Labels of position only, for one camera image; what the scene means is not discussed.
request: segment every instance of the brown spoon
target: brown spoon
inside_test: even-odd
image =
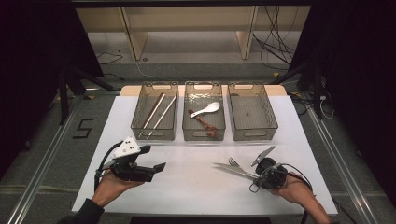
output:
[[[194,111],[189,109],[189,114],[193,114]],[[212,126],[206,122],[204,122],[201,117],[199,117],[198,115],[194,117],[195,119],[197,119],[198,121],[200,121],[204,126],[205,126],[205,130],[208,131],[208,133],[206,133],[208,136],[210,137],[218,137],[219,133],[216,132],[218,130],[218,128],[216,128],[215,126]]]

